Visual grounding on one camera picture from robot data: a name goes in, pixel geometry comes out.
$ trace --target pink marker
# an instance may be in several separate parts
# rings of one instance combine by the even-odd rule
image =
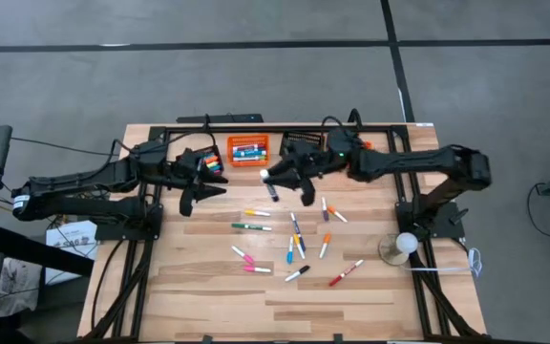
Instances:
[[[250,257],[250,256],[248,256],[247,254],[243,253],[242,250],[240,250],[240,249],[238,249],[238,248],[236,248],[236,247],[234,247],[234,246],[232,246],[232,247],[233,247],[233,250],[234,250],[237,254],[239,254],[242,258],[244,258],[244,260],[245,260],[247,263],[252,264],[252,265],[254,264],[254,260],[252,259],[252,257]]]
[[[271,272],[271,269],[267,269],[267,268],[256,268],[256,267],[252,267],[252,266],[244,266],[243,269],[245,271],[249,271],[249,272],[264,272],[264,273],[269,273]]]

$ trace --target orange container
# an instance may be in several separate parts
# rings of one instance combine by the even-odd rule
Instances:
[[[252,144],[259,144],[264,146],[266,150],[266,158],[258,161],[233,161],[233,147],[246,146]],[[268,149],[268,135],[252,135],[252,136],[231,136],[228,137],[228,163],[234,167],[245,166],[265,166],[268,164],[268,155],[270,150]]]

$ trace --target green marker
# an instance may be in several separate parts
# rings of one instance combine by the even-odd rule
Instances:
[[[271,227],[267,226],[257,226],[257,225],[246,225],[246,224],[233,224],[233,228],[244,228],[244,229],[258,229],[258,230],[271,230]]]

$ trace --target yellow marker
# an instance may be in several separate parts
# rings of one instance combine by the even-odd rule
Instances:
[[[254,216],[271,216],[271,214],[264,212],[264,211],[258,211],[258,210],[250,210],[247,209],[245,211],[245,214],[247,215],[254,215]]]
[[[296,248],[298,248],[298,252],[301,253],[301,258],[305,259],[305,253],[303,252],[303,248],[301,247],[301,241],[298,239],[298,235],[296,233],[292,235],[294,235],[294,243],[296,243]]]

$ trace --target red marker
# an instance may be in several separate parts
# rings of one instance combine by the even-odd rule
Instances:
[[[342,280],[345,276],[349,275],[350,272],[354,271],[356,268],[361,266],[362,263],[364,263],[364,259],[360,259],[359,261],[355,262],[351,267],[347,268],[345,271],[343,271],[343,273],[336,276],[335,279],[330,281],[330,283],[328,285],[332,287],[335,284],[339,283],[340,280]]]

